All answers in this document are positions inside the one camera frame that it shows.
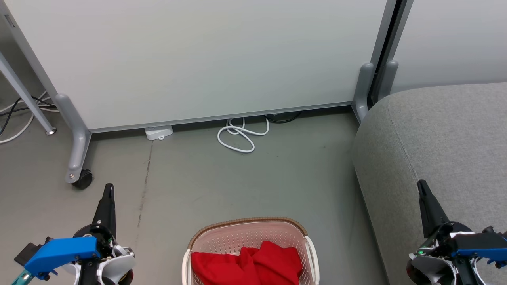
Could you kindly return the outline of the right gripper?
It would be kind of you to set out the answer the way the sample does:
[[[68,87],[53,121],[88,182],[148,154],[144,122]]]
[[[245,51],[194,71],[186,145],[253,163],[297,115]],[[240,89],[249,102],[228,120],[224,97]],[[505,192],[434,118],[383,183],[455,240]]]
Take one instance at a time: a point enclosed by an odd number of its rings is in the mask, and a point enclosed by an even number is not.
[[[407,275],[417,285],[485,285],[476,254],[462,256],[452,248],[453,238],[474,232],[450,222],[425,180],[417,182],[423,236],[426,241],[409,254]]]

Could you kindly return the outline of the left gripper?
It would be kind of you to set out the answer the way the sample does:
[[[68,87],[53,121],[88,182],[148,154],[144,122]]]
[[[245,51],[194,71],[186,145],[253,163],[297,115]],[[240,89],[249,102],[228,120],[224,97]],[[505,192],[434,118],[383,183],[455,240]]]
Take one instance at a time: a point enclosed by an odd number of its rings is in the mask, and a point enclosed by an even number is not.
[[[75,238],[95,238],[96,252],[74,261],[75,285],[130,285],[135,265],[134,251],[116,241],[114,185],[105,184],[91,225],[81,228]]]

